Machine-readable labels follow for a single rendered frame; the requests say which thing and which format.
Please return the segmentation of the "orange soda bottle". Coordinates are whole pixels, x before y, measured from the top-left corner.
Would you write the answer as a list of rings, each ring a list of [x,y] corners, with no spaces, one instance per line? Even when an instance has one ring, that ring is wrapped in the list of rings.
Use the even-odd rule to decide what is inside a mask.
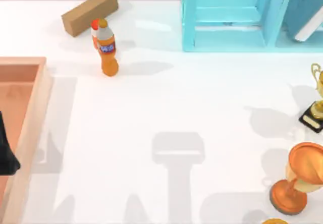
[[[119,65],[116,59],[116,41],[106,19],[99,19],[97,38],[97,50],[101,57],[101,69],[109,77],[117,74]]]

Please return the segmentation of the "red capped bottle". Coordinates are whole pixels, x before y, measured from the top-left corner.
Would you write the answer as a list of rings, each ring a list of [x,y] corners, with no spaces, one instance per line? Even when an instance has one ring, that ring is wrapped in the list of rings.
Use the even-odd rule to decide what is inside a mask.
[[[95,19],[91,22],[91,36],[93,41],[93,46],[97,49],[97,32],[98,32],[98,22],[99,19]]]

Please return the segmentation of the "light blue rack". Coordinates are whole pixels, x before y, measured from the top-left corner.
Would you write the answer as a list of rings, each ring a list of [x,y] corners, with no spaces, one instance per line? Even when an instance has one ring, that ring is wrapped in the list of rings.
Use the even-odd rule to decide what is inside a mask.
[[[181,0],[182,48],[196,52],[323,52],[323,24],[288,36],[289,0]]]

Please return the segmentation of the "brown cardboard block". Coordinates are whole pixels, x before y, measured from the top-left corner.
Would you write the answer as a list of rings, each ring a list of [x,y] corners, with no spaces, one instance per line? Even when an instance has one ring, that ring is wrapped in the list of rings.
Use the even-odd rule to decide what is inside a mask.
[[[118,9],[118,0],[86,0],[61,15],[65,31],[76,37],[91,27],[95,19],[103,19]]]

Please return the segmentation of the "salmon shallow box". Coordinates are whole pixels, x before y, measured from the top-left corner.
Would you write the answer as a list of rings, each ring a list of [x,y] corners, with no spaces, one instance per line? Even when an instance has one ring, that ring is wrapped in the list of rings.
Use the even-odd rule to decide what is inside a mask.
[[[45,57],[0,57],[0,111],[21,164],[13,176],[0,177],[0,224],[21,224],[51,88]]]

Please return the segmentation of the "gold trophy black base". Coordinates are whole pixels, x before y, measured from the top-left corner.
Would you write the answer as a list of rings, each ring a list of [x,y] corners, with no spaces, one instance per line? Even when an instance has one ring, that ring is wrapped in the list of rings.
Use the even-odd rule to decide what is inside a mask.
[[[323,69],[317,63],[311,65],[311,73],[316,82],[316,91],[321,99],[312,105],[301,115],[299,122],[316,133],[323,130]]]

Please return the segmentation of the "orange copper trophy cup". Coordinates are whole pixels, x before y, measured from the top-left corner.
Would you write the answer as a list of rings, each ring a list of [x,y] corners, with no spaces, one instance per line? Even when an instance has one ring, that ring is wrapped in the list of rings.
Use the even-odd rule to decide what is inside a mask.
[[[286,178],[270,189],[276,210],[297,215],[307,205],[307,194],[323,187],[323,146],[311,142],[295,145],[289,152]]]

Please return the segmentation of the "orange round object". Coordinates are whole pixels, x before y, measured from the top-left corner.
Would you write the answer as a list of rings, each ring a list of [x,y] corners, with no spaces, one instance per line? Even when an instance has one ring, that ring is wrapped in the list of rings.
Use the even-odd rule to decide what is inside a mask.
[[[280,218],[270,218],[262,222],[262,224],[288,224],[285,220]]]

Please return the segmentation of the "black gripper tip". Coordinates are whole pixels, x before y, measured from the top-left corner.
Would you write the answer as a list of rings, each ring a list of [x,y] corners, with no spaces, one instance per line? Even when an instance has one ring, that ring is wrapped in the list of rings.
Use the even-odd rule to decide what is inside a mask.
[[[13,176],[21,168],[9,145],[3,115],[0,111],[0,176]]]

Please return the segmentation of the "blue book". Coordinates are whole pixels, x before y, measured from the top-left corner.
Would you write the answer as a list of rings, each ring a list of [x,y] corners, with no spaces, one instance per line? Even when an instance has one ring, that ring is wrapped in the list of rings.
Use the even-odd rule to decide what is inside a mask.
[[[323,0],[289,0],[284,22],[289,37],[305,42],[323,24]]]

